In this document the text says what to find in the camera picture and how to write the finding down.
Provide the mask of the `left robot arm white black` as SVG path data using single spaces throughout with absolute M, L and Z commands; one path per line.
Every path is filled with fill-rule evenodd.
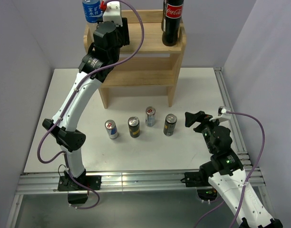
M 86 169 L 81 155 L 86 135 L 77 129 L 77 125 L 90 98 L 118 62 L 121 47 L 129 45 L 127 18 L 121 20 L 120 26 L 112 21 L 98 23 L 93 33 L 94 42 L 82 58 L 74 85 L 63 105 L 52 119 L 45 119 L 42 123 L 65 154 L 65 176 L 76 190 L 86 184 Z

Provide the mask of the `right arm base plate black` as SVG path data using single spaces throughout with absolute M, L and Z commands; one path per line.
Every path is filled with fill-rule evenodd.
M 184 177 L 180 180 L 186 187 L 208 187 L 208 176 L 202 171 L 185 172 Z

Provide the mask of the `water bottle blue label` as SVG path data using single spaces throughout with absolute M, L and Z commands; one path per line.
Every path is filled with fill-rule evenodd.
M 85 18 L 88 23 L 97 23 L 102 19 L 103 12 L 100 4 L 100 0 L 82 0 Z

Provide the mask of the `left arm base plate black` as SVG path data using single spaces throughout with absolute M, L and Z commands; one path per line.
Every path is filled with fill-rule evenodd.
M 101 176 L 100 175 L 87 175 L 81 179 L 75 179 L 76 182 L 79 183 L 76 184 L 68 175 L 67 176 L 61 176 L 59 178 L 58 183 L 58 191 L 79 191 L 79 190 L 86 190 L 81 185 L 84 185 L 88 188 L 91 188 L 93 190 L 100 190 L 101 186 Z

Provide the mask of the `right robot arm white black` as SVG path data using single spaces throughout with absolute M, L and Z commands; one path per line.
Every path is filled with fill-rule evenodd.
M 280 220 L 266 210 L 249 183 L 250 173 L 244 169 L 238 155 L 231 148 L 230 129 L 220 123 L 231 118 L 231 111 L 220 107 L 217 117 L 203 111 L 185 113 L 185 126 L 202 134 L 210 161 L 201 165 L 199 171 L 186 172 L 181 182 L 187 187 L 211 185 L 234 214 L 234 222 L 241 228 L 281 228 Z

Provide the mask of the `blue silver energy drink can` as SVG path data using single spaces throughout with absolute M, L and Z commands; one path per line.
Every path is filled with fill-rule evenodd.
M 110 139 L 115 139 L 118 137 L 118 131 L 117 131 L 115 121 L 107 120 L 105 122 L 105 129 L 106 129 Z

